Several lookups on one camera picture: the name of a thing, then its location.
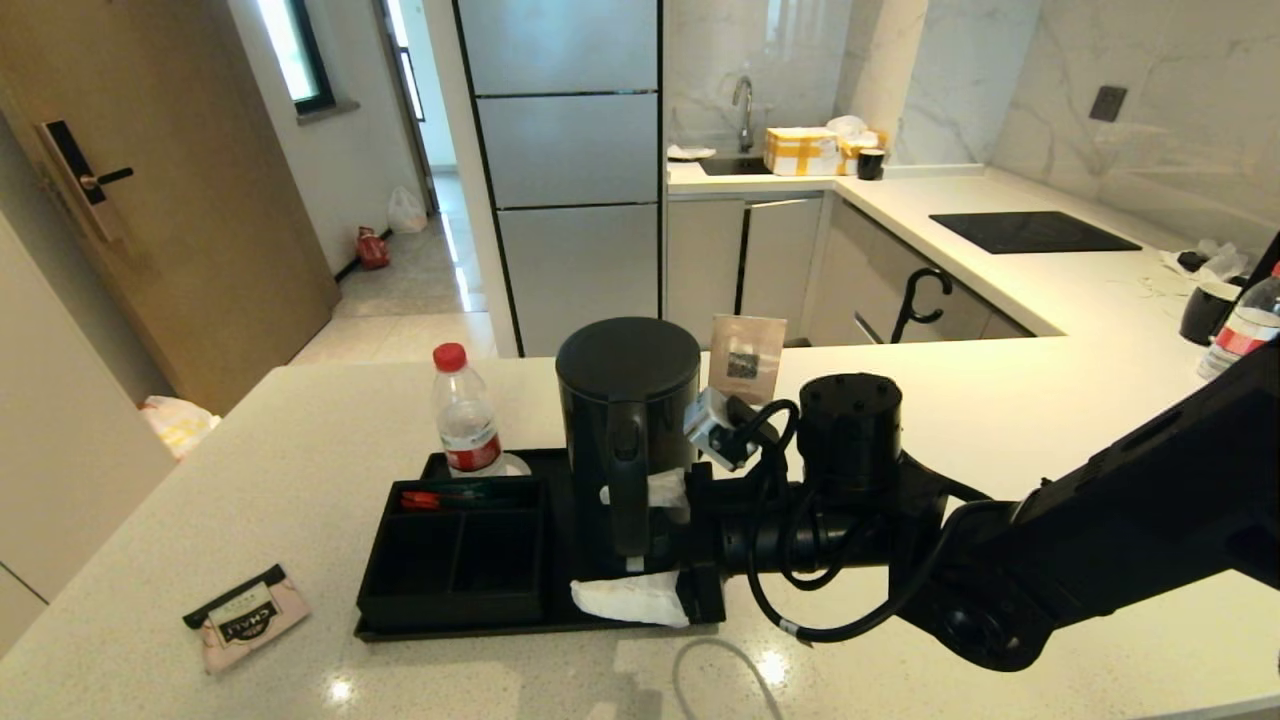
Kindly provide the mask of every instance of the stainless steel refrigerator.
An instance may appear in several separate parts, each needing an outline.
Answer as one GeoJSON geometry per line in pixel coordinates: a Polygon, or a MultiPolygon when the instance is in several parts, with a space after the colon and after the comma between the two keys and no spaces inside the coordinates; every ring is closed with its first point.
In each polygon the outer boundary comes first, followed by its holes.
{"type": "Polygon", "coordinates": [[[454,8],[521,352],[658,316],[658,1],[454,8]]]}

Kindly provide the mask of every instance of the white countertop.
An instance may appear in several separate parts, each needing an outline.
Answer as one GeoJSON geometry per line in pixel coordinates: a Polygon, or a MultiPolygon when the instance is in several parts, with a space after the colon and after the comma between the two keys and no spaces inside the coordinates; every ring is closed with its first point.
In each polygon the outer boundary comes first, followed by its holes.
{"type": "MultiPolygon", "coordinates": [[[[928,213],[1044,202],[1138,238],[1123,218],[991,174],[822,182],[1028,327],[1064,334],[787,350],[780,396],[835,372],[888,375],[905,393],[906,450],[1018,498],[1199,387],[1201,350],[1178,337],[1169,299],[1143,296],[1143,278],[1157,277],[1149,252],[980,258],[925,224],[928,213]]],[[[508,447],[563,445],[552,360],[477,368],[508,447]]],[[[760,616],[741,578],[726,585],[728,621],[714,629],[366,646],[351,634],[355,600],[388,484],[417,477],[439,448],[433,373],[268,375],[0,661],[0,717],[682,717],[684,698],[698,717],[769,716],[773,702],[786,717],[1092,720],[1280,692],[1280,594],[1235,574],[1060,630],[1015,674],[972,666],[896,619],[803,647],[760,616]],[[180,616],[273,562],[314,615],[206,676],[180,616]]],[[[840,624],[882,600],[884,573],[845,571],[817,593],[773,577],[765,588],[800,623],[840,624]]]]}

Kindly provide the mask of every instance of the tile floor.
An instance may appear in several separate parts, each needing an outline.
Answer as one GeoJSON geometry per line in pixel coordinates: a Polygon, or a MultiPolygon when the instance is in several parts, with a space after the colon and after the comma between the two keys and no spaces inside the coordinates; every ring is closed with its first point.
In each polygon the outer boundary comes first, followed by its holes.
{"type": "Polygon", "coordinates": [[[434,179],[440,214],[420,233],[393,236],[387,268],[343,278],[333,319],[291,365],[425,363],[442,342],[498,356],[462,190],[457,176],[434,179]]]}

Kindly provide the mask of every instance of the black electric kettle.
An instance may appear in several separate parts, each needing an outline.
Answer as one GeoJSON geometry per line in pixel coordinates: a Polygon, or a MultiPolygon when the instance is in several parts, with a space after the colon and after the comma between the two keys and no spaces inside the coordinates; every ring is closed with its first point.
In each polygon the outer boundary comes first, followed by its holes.
{"type": "Polygon", "coordinates": [[[646,557],[649,569],[668,552],[671,520],[649,507],[649,475],[687,470],[696,459],[682,424],[698,398],[699,364],[698,341],[654,318],[593,323],[556,355],[576,532],[598,564],[646,557]]]}

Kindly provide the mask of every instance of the marble wall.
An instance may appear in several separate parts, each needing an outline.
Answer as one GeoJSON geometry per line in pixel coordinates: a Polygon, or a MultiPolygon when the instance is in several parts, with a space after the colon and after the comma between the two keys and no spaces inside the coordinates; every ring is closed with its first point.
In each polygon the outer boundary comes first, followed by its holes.
{"type": "Polygon", "coordinates": [[[855,0],[667,0],[668,142],[736,151],[741,108],[732,99],[744,74],[754,85],[753,152],[763,150],[769,126],[826,124],[854,5],[855,0]]]}
{"type": "Polygon", "coordinates": [[[931,0],[891,158],[986,163],[1014,96],[1041,0],[931,0]]]}
{"type": "Polygon", "coordinates": [[[1044,0],[992,163],[1257,258],[1280,229],[1280,3],[1044,0]],[[1101,85],[1119,122],[1088,118],[1101,85]]]}
{"type": "Polygon", "coordinates": [[[833,114],[858,115],[897,142],[929,0],[858,0],[850,14],[833,114]]]}

